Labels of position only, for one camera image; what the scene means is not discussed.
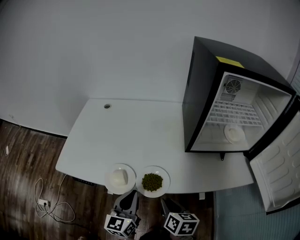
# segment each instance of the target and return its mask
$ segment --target open fridge door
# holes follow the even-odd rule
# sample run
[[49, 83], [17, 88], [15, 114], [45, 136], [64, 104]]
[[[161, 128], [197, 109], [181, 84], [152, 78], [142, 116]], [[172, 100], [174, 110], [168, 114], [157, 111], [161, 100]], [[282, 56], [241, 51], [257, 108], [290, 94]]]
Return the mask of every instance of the open fridge door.
[[266, 212], [300, 197], [300, 99], [286, 115], [286, 127], [251, 162]]

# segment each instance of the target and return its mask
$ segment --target electrical outlet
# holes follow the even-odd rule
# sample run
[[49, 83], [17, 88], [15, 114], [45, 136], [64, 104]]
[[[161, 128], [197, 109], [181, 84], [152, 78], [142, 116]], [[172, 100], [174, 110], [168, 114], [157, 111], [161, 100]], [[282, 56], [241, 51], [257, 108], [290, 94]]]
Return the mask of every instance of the electrical outlet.
[[46, 203], [46, 207], [50, 207], [50, 202], [44, 199], [38, 199], [38, 204], [44, 206], [44, 203]]

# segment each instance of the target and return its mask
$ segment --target fridge fan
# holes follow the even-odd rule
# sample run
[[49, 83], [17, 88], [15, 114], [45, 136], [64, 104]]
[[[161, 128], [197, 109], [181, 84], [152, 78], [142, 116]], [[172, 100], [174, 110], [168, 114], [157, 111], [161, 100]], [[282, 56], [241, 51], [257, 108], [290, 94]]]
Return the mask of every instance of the fridge fan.
[[228, 82], [226, 91], [230, 94], [235, 94], [240, 90], [240, 82], [238, 80], [232, 80]]

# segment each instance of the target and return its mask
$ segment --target black mini fridge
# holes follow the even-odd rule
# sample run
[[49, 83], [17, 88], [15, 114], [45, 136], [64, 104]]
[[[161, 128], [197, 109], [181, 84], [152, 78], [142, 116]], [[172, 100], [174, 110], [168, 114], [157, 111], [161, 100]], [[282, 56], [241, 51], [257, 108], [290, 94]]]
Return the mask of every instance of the black mini fridge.
[[300, 100], [264, 59], [195, 37], [182, 104], [186, 152], [243, 152], [266, 211], [300, 196]]

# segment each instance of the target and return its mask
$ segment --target white bowl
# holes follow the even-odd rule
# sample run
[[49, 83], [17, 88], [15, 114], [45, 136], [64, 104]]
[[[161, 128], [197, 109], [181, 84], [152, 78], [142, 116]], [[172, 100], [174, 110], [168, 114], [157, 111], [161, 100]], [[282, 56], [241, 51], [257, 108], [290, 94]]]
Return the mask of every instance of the white bowl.
[[[144, 189], [144, 187], [142, 185], [142, 180], [143, 180], [143, 177], [145, 176], [145, 174], [148, 174], [148, 173], [154, 173], [163, 178], [163, 185], [160, 189], [153, 191], [153, 192], [147, 191]], [[157, 167], [157, 166], [145, 167], [136, 177], [137, 190], [144, 196], [152, 197], [152, 198], [160, 197], [160, 196], [164, 195], [169, 189], [170, 182], [171, 181], [170, 181], [169, 174], [164, 169], [162, 169], [161, 167]]]
[[[128, 176], [128, 183], [123, 186], [115, 186], [111, 182], [111, 174], [115, 170], [125, 170]], [[133, 169], [125, 164], [114, 164], [107, 170], [105, 174], [105, 186], [106, 188], [114, 194], [124, 194], [129, 192], [135, 186], [135, 172]]]
[[224, 135], [232, 144], [240, 144], [246, 139], [243, 129], [236, 124], [227, 124], [224, 128]]

